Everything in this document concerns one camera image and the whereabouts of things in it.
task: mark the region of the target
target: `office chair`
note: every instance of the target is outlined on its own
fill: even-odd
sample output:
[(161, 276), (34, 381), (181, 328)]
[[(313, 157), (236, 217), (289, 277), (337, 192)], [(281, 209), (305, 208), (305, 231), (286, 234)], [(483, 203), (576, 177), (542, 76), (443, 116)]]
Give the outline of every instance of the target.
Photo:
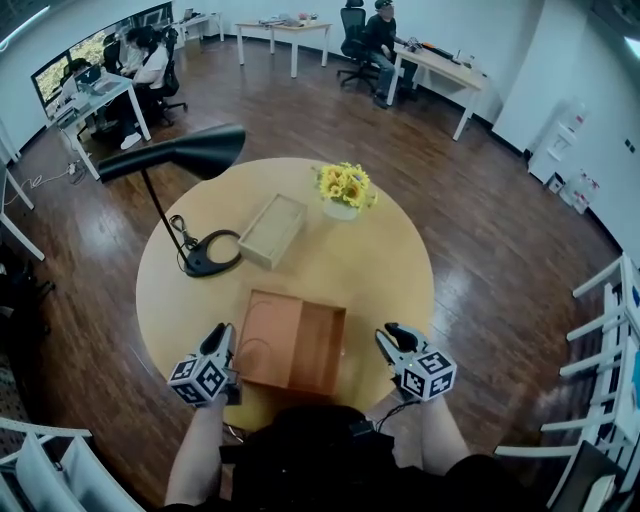
[(358, 65), (357, 70), (341, 69), (338, 71), (338, 77), (343, 74), (348, 75), (346, 79), (340, 82), (340, 87), (352, 80), (363, 80), (371, 89), (371, 93), (375, 93), (376, 87), (371, 80), (377, 80), (378, 76), (373, 74), (376, 69), (371, 67), (369, 50), (362, 40), (364, 28), (366, 26), (367, 12), (361, 7), (364, 5), (363, 0), (347, 0), (346, 7), (340, 9), (342, 24), (346, 38), (340, 50), (349, 57), (354, 64)]
[(102, 44), (104, 45), (104, 50), (102, 50), (104, 68), (109, 73), (119, 75), (122, 69), (122, 63), (120, 62), (120, 41), (116, 39), (115, 34), (110, 34), (104, 38)]
[[(162, 41), (167, 49), (167, 56), (169, 58), (169, 63), (167, 64), (167, 69), (164, 72), (164, 87), (162, 88), (163, 97), (170, 98), (175, 96), (180, 89), (180, 82), (178, 82), (178, 77), (176, 76), (176, 63), (173, 60), (173, 51), (176, 46), (176, 42), (178, 41), (178, 31), (174, 29), (171, 25), (168, 25), (161, 32)], [(186, 103), (172, 103), (168, 104), (164, 99), (159, 103), (160, 107), (160, 117), (165, 120), (165, 122), (169, 126), (173, 126), (173, 121), (167, 117), (167, 112), (171, 109), (182, 107), (182, 109), (186, 112), (189, 110), (189, 105)]]

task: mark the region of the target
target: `bouquet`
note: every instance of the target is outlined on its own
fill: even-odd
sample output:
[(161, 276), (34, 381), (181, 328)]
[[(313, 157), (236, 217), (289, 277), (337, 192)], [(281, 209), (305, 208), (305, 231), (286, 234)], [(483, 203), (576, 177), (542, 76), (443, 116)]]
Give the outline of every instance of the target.
[(372, 190), (371, 180), (360, 165), (346, 162), (326, 165), (316, 172), (318, 188), (325, 201), (341, 203), (358, 212), (378, 202), (378, 192)]

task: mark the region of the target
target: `cable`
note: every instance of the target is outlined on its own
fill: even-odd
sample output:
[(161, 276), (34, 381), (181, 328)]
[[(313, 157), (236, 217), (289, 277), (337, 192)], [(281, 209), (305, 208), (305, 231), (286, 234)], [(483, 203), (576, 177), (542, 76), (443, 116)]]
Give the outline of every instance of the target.
[(238, 431), (241, 432), (241, 434), (236, 434), (236, 431), (233, 429), (231, 425), (229, 425), (228, 423), (224, 423), (224, 426), (227, 427), (231, 435), (235, 437), (238, 441), (240, 441), (240, 443), (244, 443), (246, 436), (244, 435), (243, 431), (238, 429)]
[(419, 403), (420, 403), (420, 400), (409, 400), (408, 402), (404, 402), (403, 404), (400, 404), (394, 407), (393, 409), (391, 409), (384, 418), (382, 418), (378, 423), (376, 423), (376, 432), (380, 432), (382, 430), (382, 426), (384, 425), (384, 422), (387, 421), (389, 418), (391, 418), (391, 416), (398, 414), (400, 411), (402, 411), (406, 407), (409, 407), (410, 405), (415, 405)]
[[(54, 181), (54, 180), (58, 180), (58, 179), (60, 179), (60, 178), (63, 178), (63, 177), (64, 177), (64, 176), (66, 176), (66, 175), (70, 175), (70, 176), (76, 176), (76, 175), (78, 175), (78, 176), (76, 176), (75, 178), (72, 178), (72, 179), (70, 180), (70, 183), (71, 183), (72, 185), (77, 185), (78, 183), (80, 183), (80, 182), (83, 180), (83, 178), (84, 178), (84, 176), (85, 176), (85, 174), (86, 174), (86, 169), (84, 168), (84, 166), (83, 166), (83, 167), (80, 167), (76, 172), (74, 172), (74, 174), (71, 174), (71, 166), (72, 166), (72, 165), (76, 165), (76, 166), (77, 166), (78, 162), (80, 162), (80, 161), (78, 160), (77, 162), (70, 163), (70, 164), (67, 166), (67, 170), (66, 170), (66, 171), (64, 171), (62, 174), (60, 174), (59, 176), (54, 176), (54, 177), (52, 177), (52, 178), (47, 178), (47, 179), (45, 180), (45, 179), (43, 179), (42, 174), (40, 174), (39, 176), (36, 176), (36, 178), (34, 178), (34, 179), (28, 178), (28, 179), (26, 179), (26, 180), (22, 183), (22, 185), (20, 185), (20, 189), (21, 189), (21, 190), (22, 190), (22, 189), (24, 189), (24, 186), (28, 183), (28, 184), (29, 184), (29, 189), (30, 189), (30, 190), (33, 190), (34, 188), (38, 188), (38, 187), (40, 187), (40, 186), (42, 186), (42, 185), (44, 185), (44, 184), (46, 184), (46, 183), (49, 183), (50, 181)], [(13, 196), (13, 197), (8, 201), (8, 202), (4, 203), (4, 205), (5, 205), (5, 206), (9, 206), (9, 205), (10, 205), (11, 203), (13, 203), (13, 202), (18, 198), (18, 197), (19, 197), (19, 194), (18, 194), (18, 193), (16, 193), (16, 195), (15, 195), (15, 196)]]

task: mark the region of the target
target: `wooden tray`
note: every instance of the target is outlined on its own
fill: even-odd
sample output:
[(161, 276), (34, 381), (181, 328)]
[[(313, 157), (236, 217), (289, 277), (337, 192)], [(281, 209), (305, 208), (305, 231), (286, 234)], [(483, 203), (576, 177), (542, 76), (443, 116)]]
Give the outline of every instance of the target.
[(346, 310), (252, 290), (235, 365), (246, 382), (330, 396)]

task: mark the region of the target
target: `wooden floor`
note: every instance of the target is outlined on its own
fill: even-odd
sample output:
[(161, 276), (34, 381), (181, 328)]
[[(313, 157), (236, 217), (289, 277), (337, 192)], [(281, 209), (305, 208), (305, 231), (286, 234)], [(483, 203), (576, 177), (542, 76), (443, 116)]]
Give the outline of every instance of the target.
[[(249, 41), (243, 68), (236, 50), (230, 41), (202, 54), (183, 51), (175, 99), (189, 111), (173, 111), (175, 126), (153, 129), (154, 141), (234, 122), (248, 133), (241, 161), (361, 163), (404, 208), (429, 252), (430, 336), (459, 364), (448, 401), (472, 449), (491, 453), (504, 439), (535, 443), (542, 421), (575, 413), (575, 393), (560, 386), (558, 368), (578, 357), (564, 336), (593, 305), (570, 291), (617, 255), (593, 220), (546, 191), (478, 122), (454, 142), (461, 113), (436, 96), (383, 111), (362, 86), (340, 89), (336, 70), (348, 63), (330, 59), (325, 69), (319, 54), (301, 51), (292, 80), (286, 49), (272, 57), (268, 45)], [(75, 158), (50, 130), (14, 172), (55, 176)], [(171, 166), (153, 179), (166, 206), (195, 183)], [(143, 503), (159, 505), (192, 411), (150, 363), (136, 319), (138, 263), (158, 222), (152, 203), (139, 176), (107, 186), (87, 176), (75, 187), (63, 178), (29, 195), (34, 212), (16, 201), (8, 214), (47, 255), (39, 276), (58, 285), (44, 307), (53, 332), (19, 364), (30, 415), (91, 429), (116, 478)], [(416, 414), (407, 409), (388, 422), (401, 464), (418, 463)]]

